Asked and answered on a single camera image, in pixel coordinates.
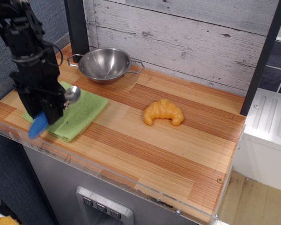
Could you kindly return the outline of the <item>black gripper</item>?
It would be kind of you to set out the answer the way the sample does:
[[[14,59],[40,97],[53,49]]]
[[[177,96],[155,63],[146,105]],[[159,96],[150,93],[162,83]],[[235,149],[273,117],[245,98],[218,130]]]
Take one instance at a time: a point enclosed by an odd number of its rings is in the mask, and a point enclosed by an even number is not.
[[[49,125],[63,116],[65,89],[58,82],[59,66],[53,50],[20,57],[11,72],[15,89],[30,117],[44,111]]]

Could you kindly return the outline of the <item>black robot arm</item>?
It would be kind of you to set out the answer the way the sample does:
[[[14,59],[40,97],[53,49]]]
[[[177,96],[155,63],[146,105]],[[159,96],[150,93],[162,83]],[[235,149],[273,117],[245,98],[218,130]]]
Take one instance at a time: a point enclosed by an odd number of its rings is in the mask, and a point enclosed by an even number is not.
[[[27,0],[0,0],[0,36],[18,68],[10,77],[27,113],[44,112],[51,125],[63,116],[65,89],[58,82],[54,45],[43,40],[42,23]]]

